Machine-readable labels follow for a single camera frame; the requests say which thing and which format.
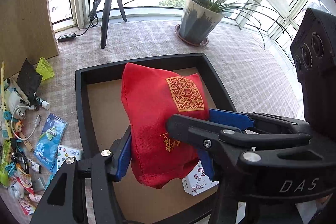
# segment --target orange qr code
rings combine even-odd
[[[202,96],[192,80],[182,76],[170,77],[166,80],[179,112],[204,109]]]

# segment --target wall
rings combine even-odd
[[[59,54],[47,0],[0,0],[0,11],[0,62],[5,61],[5,77],[17,73],[26,58],[35,64],[41,56]]]

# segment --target white charger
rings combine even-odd
[[[12,91],[8,98],[9,110],[15,119],[21,120],[26,115],[26,103],[16,91]]]

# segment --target checkered tablecloth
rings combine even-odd
[[[36,145],[39,133],[50,112],[68,121],[61,144],[82,148],[79,136],[76,101],[75,71],[81,68],[120,60],[149,56],[203,52],[222,80],[238,112],[263,112],[296,117],[299,105],[285,74],[273,55],[266,49],[261,37],[238,27],[221,24],[209,35],[205,47],[183,43],[175,34],[177,21],[139,21],[110,24],[105,49],[100,48],[100,27],[75,40],[58,44],[60,53],[48,61],[55,77],[43,81],[38,95],[51,104],[39,110],[40,126],[30,139]],[[35,112],[28,112],[25,130],[31,132]],[[49,174],[43,170],[45,181]],[[90,180],[87,181],[87,207],[90,223],[95,223]],[[23,215],[19,204],[7,190],[0,195],[20,224],[29,223],[31,217]]]

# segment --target tripod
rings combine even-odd
[[[90,13],[90,15],[95,15],[97,7],[99,5],[99,3],[102,0],[95,0],[93,3],[93,8],[92,11]],[[124,10],[124,6],[121,0],[117,0],[118,6],[119,6],[119,10],[121,13],[121,16],[123,18],[123,20],[125,22],[127,22],[127,18],[125,15],[125,10]],[[110,18],[110,9],[111,9],[111,4],[112,4],[112,0],[105,0],[104,3],[104,10],[103,10],[103,18],[101,21],[101,34],[100,34],[100,47],[101,48],[105,48],[106,46],[106,38],[107,38],[107,29],[109,27],[109,18]]]

